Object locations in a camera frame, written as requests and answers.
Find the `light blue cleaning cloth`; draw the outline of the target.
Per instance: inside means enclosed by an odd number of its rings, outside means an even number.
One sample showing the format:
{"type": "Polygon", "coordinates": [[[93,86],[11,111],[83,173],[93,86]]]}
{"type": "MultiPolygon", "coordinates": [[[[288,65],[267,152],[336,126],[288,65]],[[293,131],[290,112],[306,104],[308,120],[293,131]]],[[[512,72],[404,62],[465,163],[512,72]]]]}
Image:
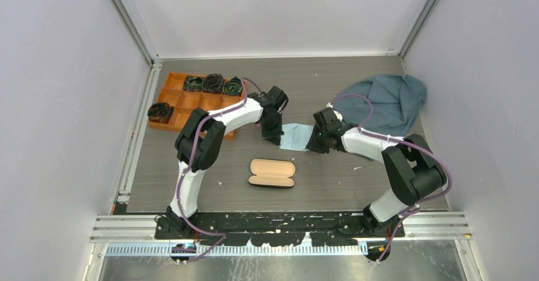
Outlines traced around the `light blue cleaning cloth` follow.
{"type": "Polygon", "coordinates": [[[290,151],[308,151],[307,145],[313,132],[312,125],[289,123],[282,126],[283,135],[280,149],[290,151]]]}

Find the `black glasses case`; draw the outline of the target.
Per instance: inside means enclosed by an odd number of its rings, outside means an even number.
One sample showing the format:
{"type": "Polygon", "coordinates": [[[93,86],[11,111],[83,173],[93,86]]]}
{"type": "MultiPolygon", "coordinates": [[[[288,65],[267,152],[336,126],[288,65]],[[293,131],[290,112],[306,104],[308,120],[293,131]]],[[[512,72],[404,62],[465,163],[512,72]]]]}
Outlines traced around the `black glasses case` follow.
{"type": "Polygon", "coordinates": [[[263,188],[289,189],[295,186],[293,176],[296,166],[291,161],[253,159],[250,163],[252,175],[248,183],[263,188]]]}

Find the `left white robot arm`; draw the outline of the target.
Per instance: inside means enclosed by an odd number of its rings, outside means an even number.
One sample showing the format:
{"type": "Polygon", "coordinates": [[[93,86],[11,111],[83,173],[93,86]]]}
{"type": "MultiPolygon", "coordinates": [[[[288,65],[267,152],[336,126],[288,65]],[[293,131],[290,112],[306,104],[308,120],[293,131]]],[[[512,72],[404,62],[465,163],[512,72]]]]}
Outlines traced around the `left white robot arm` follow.
{"type": "Polygon", "coordinates": [[[244,125],[258,123],[262,138],[279,146],[283,135],[282,111],[288,101],[285,92],[273,86],[269,92],[250,93],[222,109],[206,111],[199,107],[192,111],[175,141],[179,176],[167,208],[173,234],[187,239],[194,233],[195,223],[190,217],[198,210],[202,179],[217,160],[224,136],[244,125]]]}

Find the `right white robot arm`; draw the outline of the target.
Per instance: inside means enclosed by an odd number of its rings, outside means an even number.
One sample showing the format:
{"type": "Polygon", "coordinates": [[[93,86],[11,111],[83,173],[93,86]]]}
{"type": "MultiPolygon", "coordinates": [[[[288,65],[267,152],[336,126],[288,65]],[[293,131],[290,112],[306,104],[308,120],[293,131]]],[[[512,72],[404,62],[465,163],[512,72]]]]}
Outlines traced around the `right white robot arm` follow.
{"type": "Polygon", "coordinates": [[[354,154],[385,167],[389,190],[363,210],[363,229],[368,235],[380,236],[388,229],[389,220],[416,208],[446,185],[447,175],[422,136],[391,137],[344,124],[330,107],[313,117],[315,125],[307,149],[322,154],[332,150],[354,154]]]}

